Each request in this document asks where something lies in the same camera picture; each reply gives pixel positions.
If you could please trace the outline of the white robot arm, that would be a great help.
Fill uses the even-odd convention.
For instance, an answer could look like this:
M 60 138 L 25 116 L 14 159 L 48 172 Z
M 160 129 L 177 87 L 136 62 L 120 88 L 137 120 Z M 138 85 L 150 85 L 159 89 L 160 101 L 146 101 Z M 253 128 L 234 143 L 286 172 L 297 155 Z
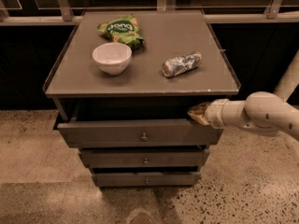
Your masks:
M 188 110 L 188 115 L 214 129 L 236 127 L 258 135 L 275 136 L 284 132 L 299 140 L 299 110 L 287 103 L 299 85 L 299 51 L 273 93 L 257 91 L 243 101 L 218 99 Z

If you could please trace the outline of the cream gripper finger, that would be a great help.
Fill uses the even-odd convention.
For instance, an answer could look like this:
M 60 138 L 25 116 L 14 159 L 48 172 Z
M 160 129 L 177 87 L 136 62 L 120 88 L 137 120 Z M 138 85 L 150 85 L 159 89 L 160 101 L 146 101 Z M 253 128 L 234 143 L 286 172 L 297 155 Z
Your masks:
M 188 109 L 188 112 L 194 115 L 204 114 L 207 107 L 209 106 L 209 102 L 203 102 L 199 105 L 194 105 Z
M 208 126 L 209 122 L 206 120 L 205 116 L 203 114 L 192 114 L 190 113 L 189 116 L 196 122 L 198 122 L 199 124 L 203 125 L 203 126 Z

